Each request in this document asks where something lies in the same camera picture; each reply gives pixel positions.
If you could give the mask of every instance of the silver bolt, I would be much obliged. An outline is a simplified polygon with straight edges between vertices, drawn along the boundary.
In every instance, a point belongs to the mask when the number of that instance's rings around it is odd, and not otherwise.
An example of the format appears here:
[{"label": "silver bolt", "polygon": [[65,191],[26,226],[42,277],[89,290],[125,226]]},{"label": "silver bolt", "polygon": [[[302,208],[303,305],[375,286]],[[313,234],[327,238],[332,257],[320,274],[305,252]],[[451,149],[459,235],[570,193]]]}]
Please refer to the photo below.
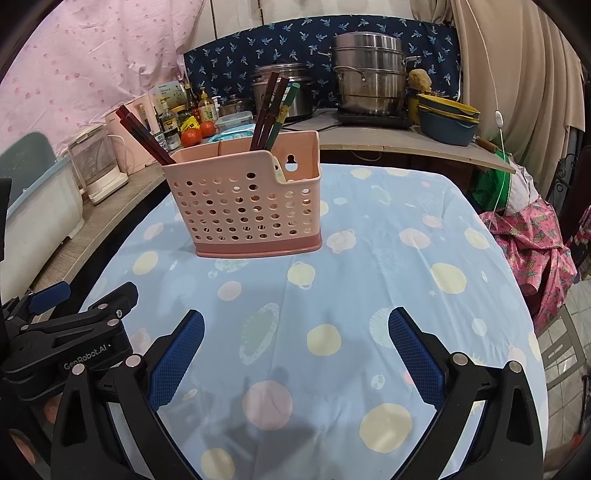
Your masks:
[{"label": "silver bolt", "polygon": [[453,362],[456,365],[467,365],[468,364],[468,357],[463,353],[454,353],[452,357]]},{"label": "silver bolt", "polygon": [[142,358],[139,355],[131,355],[125,359],[125,365],[128,367],[137,367],[141,361]]},{"label": "silver bolt", "polygon": [[520,373],[523,370],[521,364],[519,362],[516,362],[515,360],[509,362],[509,368],[511,368],[511,370],[514,371],[516,374]]},{"label": "silver bolt", "polygon": [[80,375],[84,371],[84,364],[76,364],[72,367],[72,373],[74,375]]}]

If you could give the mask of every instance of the tile floor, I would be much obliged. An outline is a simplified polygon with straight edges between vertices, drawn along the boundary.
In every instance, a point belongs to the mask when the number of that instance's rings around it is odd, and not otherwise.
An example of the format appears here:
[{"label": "tile floor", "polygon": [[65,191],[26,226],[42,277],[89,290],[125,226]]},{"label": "tile floor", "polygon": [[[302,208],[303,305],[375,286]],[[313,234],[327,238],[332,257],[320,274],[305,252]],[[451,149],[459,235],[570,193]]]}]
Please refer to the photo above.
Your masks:
[{"label": "tile floor", "polygon": [[[566,298],[566,307],[584,347],[587,365],[548,392],[550,419],[547,450],[569,442],[579,427],[583,391],[581,377],[591,368],[591,280],[573,285]],[[538,338],[540,350],[544,351],[548,348],[565,331],[564,323],[561,320],[556,321]],[[546,369],[546,381],[550,382],[565,372],[575,363],[575,360],[574,350],[570,348]]]}]

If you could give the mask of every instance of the white wall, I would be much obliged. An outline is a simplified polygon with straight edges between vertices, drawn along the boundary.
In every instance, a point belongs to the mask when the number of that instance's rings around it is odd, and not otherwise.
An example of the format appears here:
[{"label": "white wall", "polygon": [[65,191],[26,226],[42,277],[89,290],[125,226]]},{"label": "white wall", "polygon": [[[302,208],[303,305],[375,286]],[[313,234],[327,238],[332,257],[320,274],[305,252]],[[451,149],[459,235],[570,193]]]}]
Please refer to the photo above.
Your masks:
[{"label": "white wall", "polygon": [[[387,15],[412,18],[410,0],[260,0],[266,24],[321,15]],[[205,0],[189,49],[262,25],[258,0]]]}]

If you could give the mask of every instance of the red tomato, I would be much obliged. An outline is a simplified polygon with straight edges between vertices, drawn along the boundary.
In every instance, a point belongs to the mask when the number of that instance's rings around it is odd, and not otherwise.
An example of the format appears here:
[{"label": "red tomato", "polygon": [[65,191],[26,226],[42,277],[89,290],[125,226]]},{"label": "red tomato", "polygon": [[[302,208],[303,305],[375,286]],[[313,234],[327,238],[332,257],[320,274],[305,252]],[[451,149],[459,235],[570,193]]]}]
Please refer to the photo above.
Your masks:
[{"label": "red tomato", "polygon": [[216,126],[213,124],[213,122],[210,122],[209,120],[203,122],[199,126],[199,130],[201,130],[201,133],[204,136],[204,138],[212,137],[216,134]]},{"label": "red tomato", "polygon": [[187,128],[181,135],[181,143],[184,147],[192,147],[203,140],[201,130],[198,128]]}]

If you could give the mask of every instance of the blue gripper pad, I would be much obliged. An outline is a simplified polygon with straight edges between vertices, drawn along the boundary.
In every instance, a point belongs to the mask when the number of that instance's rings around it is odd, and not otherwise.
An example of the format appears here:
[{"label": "blue gripper pad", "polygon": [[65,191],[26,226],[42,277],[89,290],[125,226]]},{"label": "blue gripper pad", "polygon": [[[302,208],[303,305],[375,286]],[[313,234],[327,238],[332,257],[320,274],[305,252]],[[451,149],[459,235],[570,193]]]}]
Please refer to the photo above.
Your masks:
[{"label": "blue gripper pad", "polygon": [[70,286],[64,281],[34,293],[29,301],[29,312],[40,315],[69,299],[70,293]]},{"label": "blue gripper pad", "polygon": [[405,316],[395,309],[388,319],[390,338],[425,403],[440,410],[445,403],[445,376]]},{"label": "blue gripper pad", "polygon": [[153,411],[168,404],[203,341],[203,315],[194,312],[150,375],[148,404]]}]

